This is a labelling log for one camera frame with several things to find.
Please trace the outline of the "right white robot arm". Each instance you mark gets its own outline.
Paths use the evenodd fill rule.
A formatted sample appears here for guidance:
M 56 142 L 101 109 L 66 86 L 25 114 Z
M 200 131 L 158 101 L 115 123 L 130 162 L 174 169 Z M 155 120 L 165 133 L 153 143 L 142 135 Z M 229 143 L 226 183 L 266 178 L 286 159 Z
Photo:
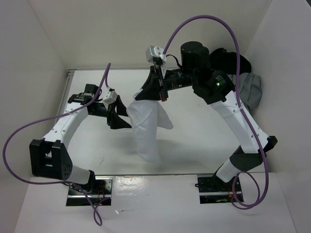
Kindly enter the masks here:
M 151 63 L 149 76 L 127 109 L 138 153 L 147 162 L 159 161 L 157 129 L 173 128 L 161 102 L 168 99 L 170 90 L 191 86 L 223 118 L 240 144 L 214 174 L 214 188 L 223 191 L 238 173 L 259 166 L 277 139 L 263 132 L 250 116 L 236 96 L 231 79 L 224 72 L 210 68 L 208 48 L 190 41 L 181 46 L 180 52 L 182 63 L 177 69 L 168 70 L 162 48 L 149 46 L 146 50 L 146 59 Z

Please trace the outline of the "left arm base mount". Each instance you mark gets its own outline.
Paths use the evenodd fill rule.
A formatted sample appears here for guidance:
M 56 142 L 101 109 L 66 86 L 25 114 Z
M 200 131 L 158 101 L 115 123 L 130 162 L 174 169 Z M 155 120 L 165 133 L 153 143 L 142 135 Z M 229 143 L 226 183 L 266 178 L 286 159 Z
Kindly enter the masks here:
M 96 187 L 91 192 L 87 192 L 88 198 L 94 205 L 98 204 L 99 206 L 110 206 L 113 177 L 96 176 L 96 180 L 100 183 L 100 186 Z M 89 206 L 89 202 L 82 192 L 70 187 L 68 190 L 66 206 Z

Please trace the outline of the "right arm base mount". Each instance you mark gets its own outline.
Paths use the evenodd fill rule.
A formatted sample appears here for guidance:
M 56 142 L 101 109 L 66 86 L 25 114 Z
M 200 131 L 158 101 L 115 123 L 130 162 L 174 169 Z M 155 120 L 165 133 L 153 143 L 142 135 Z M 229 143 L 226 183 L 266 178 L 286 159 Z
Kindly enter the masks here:
M 214 175 L 198 175 L 194 185 L 201 204 L 230 203 L 233 198 L 233 178 L 225 183 Z

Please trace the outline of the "white skirt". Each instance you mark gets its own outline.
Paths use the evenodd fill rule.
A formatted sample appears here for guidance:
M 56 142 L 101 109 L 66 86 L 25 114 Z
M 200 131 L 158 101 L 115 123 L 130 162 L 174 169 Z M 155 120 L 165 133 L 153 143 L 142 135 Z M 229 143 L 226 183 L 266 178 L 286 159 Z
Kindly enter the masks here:
M 148 163 L 160 163 L 157 129 L 173 128 L 166 111 L 156 100 L 133 100 L 126 111 L 131 121 L 138 154 Z

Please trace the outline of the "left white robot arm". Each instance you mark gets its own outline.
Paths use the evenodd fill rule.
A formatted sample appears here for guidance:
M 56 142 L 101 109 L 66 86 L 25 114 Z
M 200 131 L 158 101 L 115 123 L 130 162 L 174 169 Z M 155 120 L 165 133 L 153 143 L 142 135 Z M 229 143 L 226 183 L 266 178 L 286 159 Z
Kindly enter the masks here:
M 115 90 L 110 88 L 103 98 L 95 96 L 101 93 L 98 86 L 86 84 L 84 92 L 68 99 L 65 116 L 42 139 L 32 140 L 29 150 L 34 176 L 75 183 L 86 194 L 104 186 L 94 171 L 74 166 L 68 153 L 72 137 L 87 116 L 105 117 L 113 130 L 131 127 L 122 119 L 127 116 L 126 107 Z

